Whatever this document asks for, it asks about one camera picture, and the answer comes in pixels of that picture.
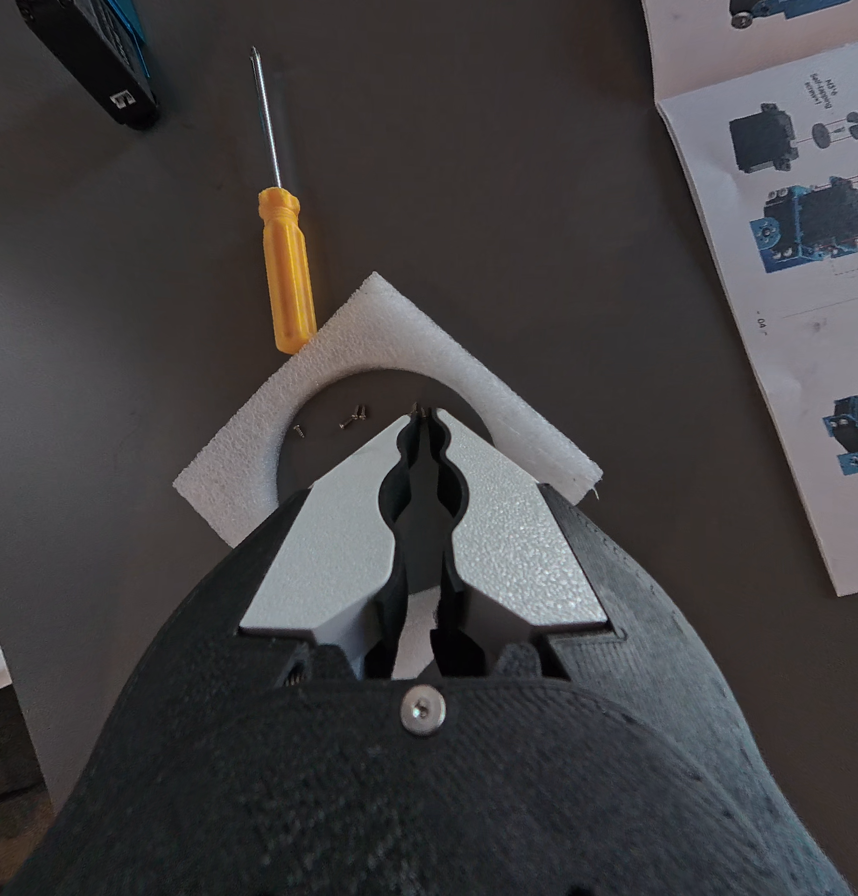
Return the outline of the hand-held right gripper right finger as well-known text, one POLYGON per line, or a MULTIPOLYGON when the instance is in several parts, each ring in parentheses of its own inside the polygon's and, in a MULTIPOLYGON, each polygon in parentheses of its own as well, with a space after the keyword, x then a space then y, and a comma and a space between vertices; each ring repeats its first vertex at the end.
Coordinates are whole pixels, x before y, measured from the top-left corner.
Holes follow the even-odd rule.
POLYGON ((541 485, 443 409, 428 419, 452 518, 430 640, 446 678, 482 676, 511 644, 608 626, 541 485))

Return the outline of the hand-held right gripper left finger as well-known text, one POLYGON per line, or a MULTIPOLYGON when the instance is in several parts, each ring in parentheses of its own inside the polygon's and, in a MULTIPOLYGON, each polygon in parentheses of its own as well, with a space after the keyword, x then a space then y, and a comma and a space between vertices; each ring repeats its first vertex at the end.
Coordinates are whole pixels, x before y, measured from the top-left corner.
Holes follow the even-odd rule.
POLYGON ((337 645, 358 678, 428 672, 440 502, 427 423, 398 418, 312 484, 240 633, 337 645))

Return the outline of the dark desk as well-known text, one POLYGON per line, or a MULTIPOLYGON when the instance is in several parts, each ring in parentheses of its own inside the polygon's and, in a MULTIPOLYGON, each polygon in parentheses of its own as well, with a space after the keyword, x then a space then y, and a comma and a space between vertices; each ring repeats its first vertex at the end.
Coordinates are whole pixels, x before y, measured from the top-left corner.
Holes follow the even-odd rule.
POLYGON ((836 599, 652 104, 638 2, 140 2, 116 125, 0 2, 0 638, 65 799, 225 554, 172 487, 282 363, 249 48, 321 319, 378 272, 602 466, 583 510, 709 645, 806 822, 858 826, 836 599))

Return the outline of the white foam piece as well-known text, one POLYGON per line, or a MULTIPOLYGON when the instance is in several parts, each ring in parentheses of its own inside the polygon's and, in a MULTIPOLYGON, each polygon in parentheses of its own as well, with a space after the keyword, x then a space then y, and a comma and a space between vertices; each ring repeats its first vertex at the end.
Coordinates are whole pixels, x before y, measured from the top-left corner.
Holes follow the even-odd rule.
POLYGON ((576 504, 603 472, 378 273, 254 393, 174 488, 230 546, 278 508, 278 454, 295 413, 325 387, 371 370, 434 379, 474 409, 494 446, 576 504))

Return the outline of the assembly instruction booklet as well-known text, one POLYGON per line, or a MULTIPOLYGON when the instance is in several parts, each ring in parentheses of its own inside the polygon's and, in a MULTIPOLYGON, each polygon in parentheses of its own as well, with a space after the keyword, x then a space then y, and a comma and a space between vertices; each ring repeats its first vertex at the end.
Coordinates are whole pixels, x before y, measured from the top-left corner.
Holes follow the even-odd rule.
POLYGON ((858 1, 643 2, 654 93, 836 593, 858 593, 858 1))

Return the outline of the black servo motor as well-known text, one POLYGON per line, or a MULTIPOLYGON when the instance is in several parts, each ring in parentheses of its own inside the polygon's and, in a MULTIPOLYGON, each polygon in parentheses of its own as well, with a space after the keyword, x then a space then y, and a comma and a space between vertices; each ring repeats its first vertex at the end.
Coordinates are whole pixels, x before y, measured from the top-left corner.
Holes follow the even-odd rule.
POLYGON ((132 1, 18 1, 32 32, 117 123, 137 131, 159 119, 132 1))

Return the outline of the yellow handled screwdriver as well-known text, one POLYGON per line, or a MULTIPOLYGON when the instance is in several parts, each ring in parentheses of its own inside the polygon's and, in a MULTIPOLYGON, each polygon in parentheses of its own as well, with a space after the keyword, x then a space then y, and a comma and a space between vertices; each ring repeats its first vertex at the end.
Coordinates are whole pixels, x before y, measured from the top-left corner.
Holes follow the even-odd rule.
POLYGON ((311 341, 318 329, 306 242, 299 226, 299 200, 282 185, 262 61, 256 48, 252 48, 251 62, 274 180, 272 186, 259 194, 271 314, 278 350, 294 355, 311 341))

